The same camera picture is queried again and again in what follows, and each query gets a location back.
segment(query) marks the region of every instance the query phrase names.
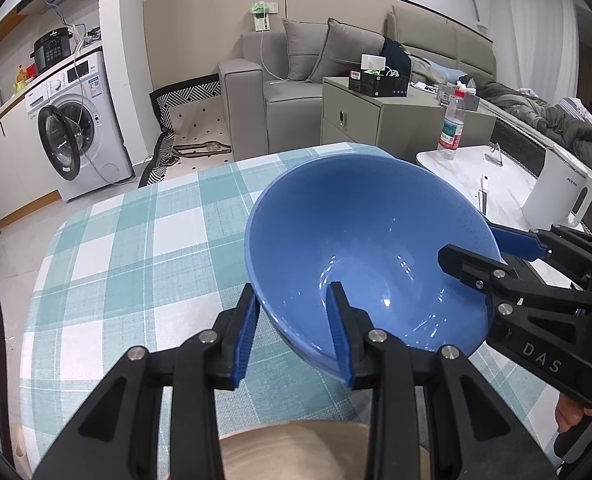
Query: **tablecloth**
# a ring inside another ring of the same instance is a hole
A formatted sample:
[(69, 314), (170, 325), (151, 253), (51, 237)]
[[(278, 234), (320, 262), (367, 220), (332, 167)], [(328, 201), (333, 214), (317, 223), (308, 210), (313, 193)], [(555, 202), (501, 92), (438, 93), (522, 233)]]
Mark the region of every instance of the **tablecloth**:
[[(236, 306), (248, 280), (243, 244), (253, 202), (284, 171), (335, 153), (388, 156), (340, 143), (243, 160), (105, 200), (58, 229), (23, 337), (20, 399), (32, 468), (126, 349), (173, 348)], [(556, 399), (544, 383), (486, 346), (472, 361), (550, 452)], [(297, 418), (366, 422), (370, 400), (301, 361), (262, 313), (247, 377), (236, 392), (216, 393), (218, 429)], [(166, 388), (161, 478), (169, 468), (169, 408)], [(546, 423), (536, 416), (544, 412)]]

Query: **bowl rim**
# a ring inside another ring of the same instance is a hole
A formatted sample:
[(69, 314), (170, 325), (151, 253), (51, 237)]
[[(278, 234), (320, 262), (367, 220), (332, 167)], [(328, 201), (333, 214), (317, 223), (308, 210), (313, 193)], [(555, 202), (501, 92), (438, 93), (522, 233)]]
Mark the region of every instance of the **bowl rim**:
[(303, 162), (302, 164), (298, 164), (297, 166), (290, 168), (289, 170), (285, 171), (284, 173), (279, 174), (265, 187), (265, 189), (263, 189), (263, 192), (260, 193), (260, 195), (258, 196), (258, 198), (256, 199), (256, 201), (253, 204), (252, 210), (249, 213), (249, 217), (247, 218), (247, 224), (245, 226), (244, 251), (245, 251), (245, 266), (247, 267), (247, 274), (249, 276), (249, 281), (252, 285), (253, 292), (257, 296), (260, 304), (263, 306), (265, 313), (269, 317), (269, 320), (271, 320), (272, 325), (274, 325), (274, 328), (276, 330), (278, 330), (279, 332), (281, 332), (281, 335), (290, 342), (290, 346), (297, 347), (298, 350), (300, 352), (302, 352), (304, 355), (306, 355), (306, 357), (308, 357), (312, 362), (318, 363), (322, 369), (324, 369), (327, 372), (331, 372), (337, 376), (339, 376), (339, 369), (338, 369), (338, 363), (335, 359), (335, 356), (327, 355), (326, 352), (324, 352), (322, 348), (316, 346), (313, 342), (307, 341), (306, 339), (304, 339), (301, 336), (296, 336), (295, 331), (291, 327), (285, 326), (284, 324), (281, 323), (281, 321), (279, 320), (279, 318), (276, 316), (275, 312), (273, 311), (273, 308), (271, 307), (271, 305), (267, 301), (266, 294), (264, 293), (264, 291), (262, 290), (262, 288), (259, 285), (258, 278), (256, 276), (256, 273), (255, 273), (255, 270), (253, 268), (252, 261), (251, 261), (250, 230), (251, 230), (251, 226), (253, 223), (253, 218), (255, 218), (259, 204), (261, 203), (261, 201), (263, 200), (265, 195), (269, 192), (269, 190), (271, 188), (273, 188), (273, 186), (279, 180), (281, 180), (282, 178), (285, 178), (286, 175), (292, 173), (293, 171), (301, 170), (301, 168), (303, 168), (304, 166), (309, 166), (309, 165), (313, 165), (313, 164), (329, 164), (329, 162), (326, 162), (327, 159), (339, 159), (340, 157), (343, 157), (343, 160), (346, 160), (345, 157), (354, 158), (354, 159), (362, 159), (362, 160), (364, 160), (364, 159), (383, 160), (387, 164), (394, 164), (394, 165), (398, 165), (398, 166), (409, 165), (412, 168), (414, 168), (414, 171), (418, 170), (419, 173), (423, 172), (423, 171), (428, 173), (429, 175), (431, 175), (432, 177), (434, 177), (436, 179), (436, 182), (438, 182), (440, 186), (444, 187), (445, 189), (450, 190), (450, 192), (454, 192), (457, 195), (459, 195), (460, 198), (466, 204), (469, 204), (475, 211), (477, 211), (480, 214), (480, 218), (484, 222), (484, 225), (486, 227), (486, 231), (488, 232), (489, 237), (493, 240), (493, 243), (495, 245), (495, 249), (497, 252), (496, 259), (498, 261), (501, 260), (500, 250), (498, 248), (498, 244), (495, 241), (495, 237), (493, 236), (493, 232), (491, 231), (491, 228), (489, 227), (489, 222), (487, 221), (485, 216), (483, 216), (482, 213), (480, 213), (480, 211), (478, 211), (478, 209), (476, 209), (476, 207), (469, 201), (469, 199), (466, 196), (464, 196), (458, 189), (453, 187), (450, 183), (448, 183), (443, 178), (439, 177), (438, 175), (435, 175), (434, 173), (431, 173), (431, 171), (426, 170), (425, 168), (422, 168), (422, 167), (417, 166), (415, 164), (412, 164), (411, 162), (407, 162), (406, 160), (401, 160), (399, 158), (395, 158), (392, 155), (389, 155), (388, 153), (383, 152), (382, 155), (377, 154), (377, 153), (355, 153), (355, 152), (330, 153), (329, 155), (322, 155), (322, 156), (316, 157), (313, 160), (307, 160), (307, 161)]

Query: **nightstand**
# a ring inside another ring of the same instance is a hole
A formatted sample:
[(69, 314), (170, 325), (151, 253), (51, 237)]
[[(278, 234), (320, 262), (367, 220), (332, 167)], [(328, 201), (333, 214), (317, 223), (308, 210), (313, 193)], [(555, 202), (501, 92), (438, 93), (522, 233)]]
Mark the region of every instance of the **nightstand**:
[[(447, 108), (429, 92), (410, 86), (407, 97), (373, 98), (349, 90), (346, 77), (323, 80), (321, 144), (360, 142), (415, 163), (419, 152), (435, 150)], [(460, 146), (489, 143), (495, 116), (467, 111)]]

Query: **wooden baseboard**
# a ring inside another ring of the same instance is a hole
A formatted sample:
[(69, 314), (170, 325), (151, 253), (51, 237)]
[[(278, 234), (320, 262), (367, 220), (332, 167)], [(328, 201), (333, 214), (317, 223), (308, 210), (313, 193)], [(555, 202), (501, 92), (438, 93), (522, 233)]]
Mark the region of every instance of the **wooden baseboard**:
[(45, 207), (46, 205), (56, 202), (57, 200), (60, 200), (60, 193), (58, 191), (52, 191), (51, 193), (47, 193), (45, 196), (37, 198), (33, 202), (30, 202), (29, 204), (22, 206), (22, 208), (17, 209), (13, 213), (1, 218), (0, 229), (7, 227), (16, 220), (20, 220), (23, 216), (27, 216), (34, 211), (38, 211), (41, 207)]

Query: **beige bowl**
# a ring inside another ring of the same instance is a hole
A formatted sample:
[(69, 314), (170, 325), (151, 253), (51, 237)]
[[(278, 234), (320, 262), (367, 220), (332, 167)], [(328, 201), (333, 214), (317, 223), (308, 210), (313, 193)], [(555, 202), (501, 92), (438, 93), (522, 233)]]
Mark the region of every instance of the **beige bowl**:
[[(220, 441), (227, 480), (363, 480), (369, 427), (335, 420), (258, 426)], [(421, 478), (429, 453), (420, 448)]]

